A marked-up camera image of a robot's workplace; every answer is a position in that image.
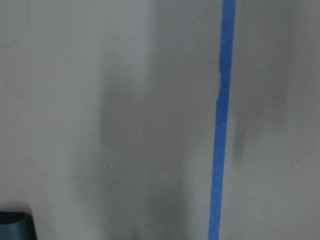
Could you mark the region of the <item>dark mouse pad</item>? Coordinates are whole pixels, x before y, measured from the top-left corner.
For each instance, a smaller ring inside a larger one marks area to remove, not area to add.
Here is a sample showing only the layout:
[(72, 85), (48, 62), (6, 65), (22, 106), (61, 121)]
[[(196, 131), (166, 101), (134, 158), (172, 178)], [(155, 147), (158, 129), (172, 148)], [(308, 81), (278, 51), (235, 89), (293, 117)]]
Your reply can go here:
[(36, 240), (33, 217), (26, 212), (0, 212), (0, 240)]

